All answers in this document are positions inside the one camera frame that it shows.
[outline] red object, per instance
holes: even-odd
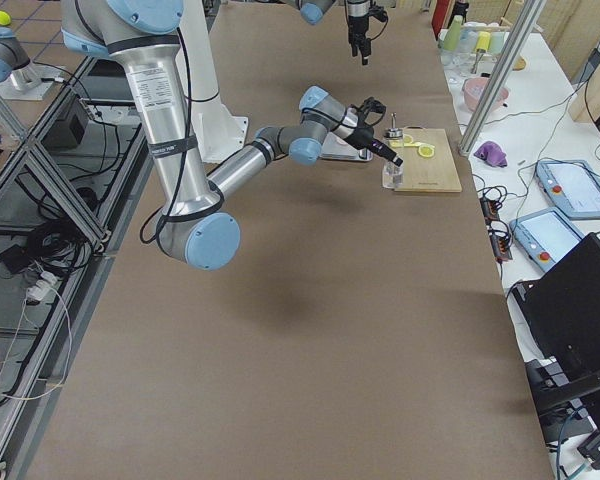
[[[440,35],[440,30],[442,30],[442,26],[444,25],[444,17],[447,16],[449,3],[451,3],[451,0],[438,0],[436,2],[436,9],[433,11],[433,18],[431,19],[431,26],[433,27],[433,34],[436,39]]]

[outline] power plug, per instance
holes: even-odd
[[[40,279],[35,283],[35,285],[27,288],[27,303],[40,303],[45,299],[45,297],[51,291],[51,288],[53,288],[56,283],[58,283],[58,277],[51,272],[43,271],[40,274]]]

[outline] white table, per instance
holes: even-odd
[[[494,141],[507,154],[509,165],[505,168],[491,167],[471,155],[468,161],[471,163],[474,174],[482,177],[487,186],[504,185],[509,192],[519,195],[525,193],[525,186],[518,177],[518,170],[521,167],[532,165],[540,158],[584,159],[596,173],[600,174],[600,133],[593,123],[575,123],[571,120],[567,108],[575,96],[568,101],[565,100],[574,92],[574,89],[540,34],[530,36],[522,56],[527,61],[527,67],[522,71],[512,72],[509,76],[506,86],[511,93],[507,100],[507,107],[494,111],[489,116],[488,122],[512,113],[539,112],[560,102],[562,104],[541,114],[518,115],[485,125],[472,152],[475,152],[483,142]],[[478,73],[489,71],[492,67],[493,63],[489,65],[489,61],[483,62]],[[459,73],[457,68],[451,66],[447,67],[445,74],[449,82],[449,91],[453,96],[458,123],[464,132],[463,125],[466,125],[471,118],[471,112],[464,104],[462,93],[465,77]],[[578,92],[578,94],[583,93],[584,88]],[[531,167],[521,172],[526,183],[529,183],[532,178],[533,171],[534,169]],[[481,180],[476,179],[476,188],[482,187]],[[516,217],[552,206],[546,194],[538,186],[537,179],[532,182],[528,198],[524,201],[522,208],[520,208],[521,203],[521,199],[509,197],[499,212],[500,217],[508,223]],[[600,230],[600,220],[575,221],[574,223],[585,234]],[[519,280],[536,280],[542,276],[542,270],[529,259],[526,252],[517,243],[511,247],[511,253],[513,260],[503,264],[502,286],[505,291],[508,291]],[[509,299],[509,310],[524,360],[542,359],[543,356],[535,345],[513,297]],[[570,473],[583,462],[576,447],[585,438],[586,435],[574,437],[562,447],[560,463]],[[551,455],[551,461],[555,463],[554,455]],[[588,468],[578,478],[600,480],[600,471]]]

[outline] computer monitor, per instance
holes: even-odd
[[[600,240],[587,235],[527,290],[523,312],[542,353],[570,381],[600,370]],[[600,391],[581,398],[600,431]]]

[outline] blue cable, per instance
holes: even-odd
[[[556,479],[557,480],[561,480],[560,447],[562,447],[562,436],[564,435],[564,428],[567,426],[567,423],[569,423],[573,419],[573,417],[576,416],[576,413],[578,413],[583,408],[584,408],[584,405],[580,405],[573,412],[571,412],[569,414],[569,416],[565,419],[565,421],[562,423],[562,426],[560,427],[560,433],[558,434],[558,446],[556,448]],[[573,478],[575,478],[576,475],[579,475],[580,473],[582,473],[582,470],[584,470],[584,467],[586,467],[586,464],[581,465],[580,468],[578,468],[578,470],[576,470],[573,474],[569,475],[566,480],[572,480]]]

